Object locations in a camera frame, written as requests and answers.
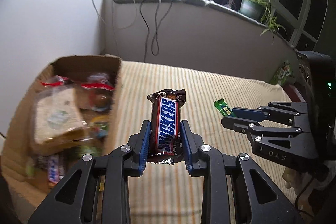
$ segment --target plastic bag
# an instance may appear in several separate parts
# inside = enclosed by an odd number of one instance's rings
[[[114,87],[109,82],[106,73],[97,73],[87,79],[87,83],[81,87],[88,92],[90,108],[96,112],[110,110],[112,104],[112,94]]]
[[[269,82],[271,85],[283,86],[286,82],[287,77],[293,76],[293,71],[291,65],[288,61],[283,62],[283,64],[278,68],[273,78]]]
[[[89,139],[88,124],[75,102],[69,79],[54,76],[36,96],[32,115],[31,148],[38,155],[56,154]]]

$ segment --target candy wrapper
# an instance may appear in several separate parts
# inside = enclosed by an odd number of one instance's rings
[[[223,116],[236,117],[236,115],[233,113],[233,111],[229,108],[227,103],[224,101],[224,98],[214,102],[213,105],[215,106],[215,108],[219,110],[220,113],[223,114]]]
[[[96,112],[110,110],[114,87],[106,73],[97,73],[88,77],[87,83],[81,84],[88,91],[90,108]]]
[[[48,187],[54,188],[55,185],[64,177],[66,168],[62,153],[48,157]]]
[[[185,89],[161,90],[150,94],[152,121],[147,161],[173,164],[183,160],[180,138],[181,107],[186,100]]]

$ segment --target green candy wrapper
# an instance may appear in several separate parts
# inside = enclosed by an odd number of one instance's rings
[[[224,98],[214,102],[213,105],[215,106],[215,108],[219,110],[220,113],[223,114],[223,116],[236,117],[236,115],[233,113],[233,111],[229,108],[227,103],[224,101]]]

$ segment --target beige striped cloth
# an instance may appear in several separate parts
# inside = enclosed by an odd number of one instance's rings
[[[126,144],[130,135],[138,133],[142,121],[151,120],[151,102],[147,95],[162,89],[182,89],[187,92],[181,118],[187,119],[193,133],[204,143],[222,153],[237,156],[251,153],[246,135],[225,129],[222,114],[213,102],[224,97],[230,107],[257,108],[269,101],[290,101],[280,86],[262,81],[232,76],[154,65],[122,62],[122,91],[111,149]],[[280,124],[263,122],[265,126]],[[285,188],[284,167],[252,155],[284,194],[293,201],[293,190]],[[173,166],[147,163],[140,178],[129,178],[129,199],[132,223],[135,224],[198,224],[201,219],[203,178],[188,175],[185,163]]]

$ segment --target green package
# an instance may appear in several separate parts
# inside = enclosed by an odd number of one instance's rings
[[[214,102],[213,105],[215,106],[215,108],[219,110],[220,113],[223,114],[223,116],[236,117],[236,115],[233,113],[233,111],[229,108],[227,103],[224,101],[224,98]]]
[[[278,68],[275,75],[269,82],[271,85],[283,86],[286,82],[287,77],[293,76],[293,71],[291,65],[288,61],[283,62],[283,64]]]

